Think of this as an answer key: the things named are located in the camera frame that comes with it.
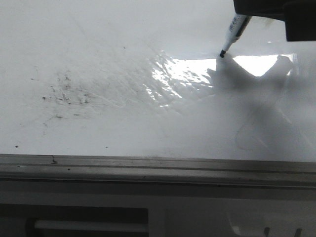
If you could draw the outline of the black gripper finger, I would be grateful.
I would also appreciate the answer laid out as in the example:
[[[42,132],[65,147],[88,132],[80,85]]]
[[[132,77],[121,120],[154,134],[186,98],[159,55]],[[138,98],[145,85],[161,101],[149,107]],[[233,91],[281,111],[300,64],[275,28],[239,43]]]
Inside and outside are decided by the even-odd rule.
[[[289,1],[283,5],[287,41],[316,40],[316,2]]]
[[[315,0],[234,0],[237,14],[276,20],[286,17],[315,17]]]

